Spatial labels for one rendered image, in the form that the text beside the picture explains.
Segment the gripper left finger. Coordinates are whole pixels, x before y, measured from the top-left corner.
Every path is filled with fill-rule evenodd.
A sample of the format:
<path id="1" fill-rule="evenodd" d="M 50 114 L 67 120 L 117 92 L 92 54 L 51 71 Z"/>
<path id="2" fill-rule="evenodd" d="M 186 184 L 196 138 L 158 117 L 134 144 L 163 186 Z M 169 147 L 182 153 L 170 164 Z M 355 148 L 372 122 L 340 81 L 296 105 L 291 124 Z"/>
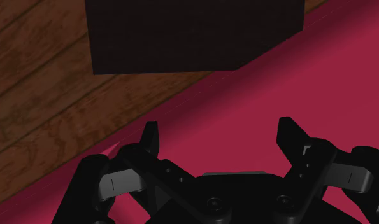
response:
<path id="1" fill-rule="evenodd" d="M 159 160 L 156 121 L 147 122 L 138 143 L 114 158 L 80 160 L 52 224 L 116 224 L 108 213 L 118 195 L 129 193 L 150 215 L 145 224 L 230 224 L 232 207 L 169 160 Z"/>

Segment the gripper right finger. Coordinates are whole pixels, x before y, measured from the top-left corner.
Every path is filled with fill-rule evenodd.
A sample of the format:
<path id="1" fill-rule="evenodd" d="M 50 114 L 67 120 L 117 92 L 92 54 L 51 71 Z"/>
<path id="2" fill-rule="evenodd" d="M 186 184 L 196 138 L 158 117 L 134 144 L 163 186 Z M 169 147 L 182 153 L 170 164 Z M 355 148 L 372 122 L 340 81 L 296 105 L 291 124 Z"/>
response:
<path id="1" fill-rule="evenodd" d="M 323 200 L 330 186 L 342 189 L 369 224 L 379 224 L 379 149 L 342 151 L 290 117 L 279 119 L 276 143 L 292 167 L 276 193 L 273 224 L 361 224 Z"/>

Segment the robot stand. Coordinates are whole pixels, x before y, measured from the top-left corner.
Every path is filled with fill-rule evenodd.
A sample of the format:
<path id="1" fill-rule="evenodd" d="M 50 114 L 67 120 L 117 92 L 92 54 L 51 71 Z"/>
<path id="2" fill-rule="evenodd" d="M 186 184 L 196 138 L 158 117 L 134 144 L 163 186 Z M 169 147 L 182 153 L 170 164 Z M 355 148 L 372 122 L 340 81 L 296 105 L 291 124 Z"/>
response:
<path id="1" fill-rule="evenodd" d="M 232 71 L 302 31 L 305 0 L 84 0 L 95 74 Z"/>

